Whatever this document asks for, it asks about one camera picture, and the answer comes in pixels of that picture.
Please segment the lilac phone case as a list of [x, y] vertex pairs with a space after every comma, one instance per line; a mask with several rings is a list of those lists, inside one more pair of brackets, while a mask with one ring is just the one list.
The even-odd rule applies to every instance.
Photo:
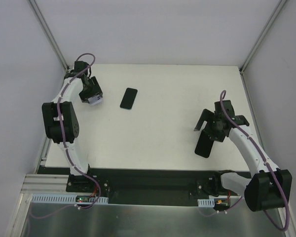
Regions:
[[103, 100], [103, 97], [100, 96], [100, 95], [97, 95], [97, 96], [93, 96], [93, 97], [89, 98], [89, 99], [88, 99], [88, 102], [89, 102], [89, 104], [90, 104], [91, 106], [94, 106], [94, 105], [96, 105], [96, 104], [101, 103], [102, 100]]

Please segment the black phone case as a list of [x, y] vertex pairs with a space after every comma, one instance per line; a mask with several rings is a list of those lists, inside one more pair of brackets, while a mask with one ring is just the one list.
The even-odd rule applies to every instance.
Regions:
[[210, 139], [209, 135], [202, 131], [200, 133], [198, 142], [196, 144], [194, 153], [203, 158], [210, 156], [214, 141]]

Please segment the black smartphone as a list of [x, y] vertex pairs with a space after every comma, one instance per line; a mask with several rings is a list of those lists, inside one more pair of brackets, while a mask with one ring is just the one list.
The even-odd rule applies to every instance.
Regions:
[[134, 88], [126, 88], [124, 96], [120, 103], [120, 108], [130, 110], [133, 107], [138, 90]]

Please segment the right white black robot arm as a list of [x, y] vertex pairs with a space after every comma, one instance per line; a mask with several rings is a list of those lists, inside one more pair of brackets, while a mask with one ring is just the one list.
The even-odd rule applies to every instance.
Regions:
[[213, 144], [229, 138], [246, 162], [251, 178], [244, 178], [233, 171], [220, 171], [212, 182], [218, 195], [228, 190], [244, 197], [253, 212], [276, 208], [288, 208], [292, 175], [280, 169], [255, 140], [250, 124], [243, 115], [235, 115], [231, 101], [215, 102], [215, 111], [207, 109], [194, 128], [200, 131], [195, 154], [203, 158], [210, 156]]

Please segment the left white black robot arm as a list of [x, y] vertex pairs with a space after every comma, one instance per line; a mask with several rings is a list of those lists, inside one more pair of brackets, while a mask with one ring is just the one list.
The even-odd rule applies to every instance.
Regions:
[[71, 182], [83, 192], [94, 188], [90, 166], [78, 143], [80, 127], [74, 110], [74, 102], [80, 99], [90, 106], [103, 100], [102, 89], [95, 76], [91, 76], [91, 65], [77, 60], [74, 68], [66, 73], [64, 83], [56, 97], [43, 103], [42, 115], [46, 136], [62, 150], [70, 166]]

